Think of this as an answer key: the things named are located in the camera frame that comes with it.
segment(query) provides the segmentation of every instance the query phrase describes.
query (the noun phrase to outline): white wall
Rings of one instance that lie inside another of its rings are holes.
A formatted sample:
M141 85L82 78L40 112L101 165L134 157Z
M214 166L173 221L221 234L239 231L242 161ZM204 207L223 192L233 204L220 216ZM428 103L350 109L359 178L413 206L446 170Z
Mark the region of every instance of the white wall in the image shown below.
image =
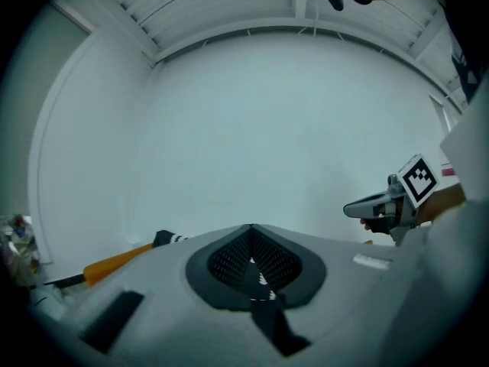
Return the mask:
M0 214L29 214L28 156L37 116L61 67L87 37L46 5L12 56L0 86Z
M138 115L132 232L197 235L263 222L390 243L342 207L385 190L422 152L439 172L441 125L421 76L361 45L264 34L163 66Z
M150 73L130 41L104 28L83 42L50 89L29 163L34 230L52 260L47 280L132 248L128 149Z

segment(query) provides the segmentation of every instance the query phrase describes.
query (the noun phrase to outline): sticker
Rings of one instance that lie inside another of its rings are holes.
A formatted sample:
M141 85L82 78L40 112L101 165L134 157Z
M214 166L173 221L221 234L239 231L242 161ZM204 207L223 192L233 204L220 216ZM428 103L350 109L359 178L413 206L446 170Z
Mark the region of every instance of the sticker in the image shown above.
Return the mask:
M363 266L368 266L369 268L379 269L381 271L388 271L390 267L389 260L381 260L379 258L369 257L368 255L363 254L357 254L353 258L353 262Z
M403 179L417 202L423 201L437 182L423 159L419 159L416 165L403 175Z

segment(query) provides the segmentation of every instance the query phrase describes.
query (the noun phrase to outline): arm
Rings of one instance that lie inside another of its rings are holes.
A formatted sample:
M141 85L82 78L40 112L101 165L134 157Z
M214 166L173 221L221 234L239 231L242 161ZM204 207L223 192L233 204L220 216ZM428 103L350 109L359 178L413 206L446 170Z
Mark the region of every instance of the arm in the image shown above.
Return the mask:
M431 222L444 213L447 209L460 206L465 202L464 191L460 184L438 190L419 208L416 224Z

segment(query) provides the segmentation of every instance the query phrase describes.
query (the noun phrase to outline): orange object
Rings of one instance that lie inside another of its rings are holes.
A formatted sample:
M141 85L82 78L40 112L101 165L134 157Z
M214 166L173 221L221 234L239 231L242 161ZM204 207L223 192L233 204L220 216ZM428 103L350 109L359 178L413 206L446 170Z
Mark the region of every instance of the orange object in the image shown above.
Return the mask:
M97 284L103 278L109 276L113 271L116 271L122 265L126 264L137 255L147 252L152 248L153 245L150 243L149 245L135 248L130 252L122 253L120 255L116 255L115 257L107 258L106 260L91 264L83 269L83 276L85 277L85 280L89 284L89 286L92 287L94 284Z

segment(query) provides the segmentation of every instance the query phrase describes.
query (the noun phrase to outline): ceiling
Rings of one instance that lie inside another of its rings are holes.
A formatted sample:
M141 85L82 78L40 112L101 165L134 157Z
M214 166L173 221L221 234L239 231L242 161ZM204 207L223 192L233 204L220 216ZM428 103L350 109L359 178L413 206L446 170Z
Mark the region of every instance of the ceiling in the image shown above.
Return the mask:
M196 43L241 31L287 28L336 32L394 54L431 79L458 108L467 106L451 61L451 36L436 0L393 0L363 6L345 0L115 0L157 45L160 61Z

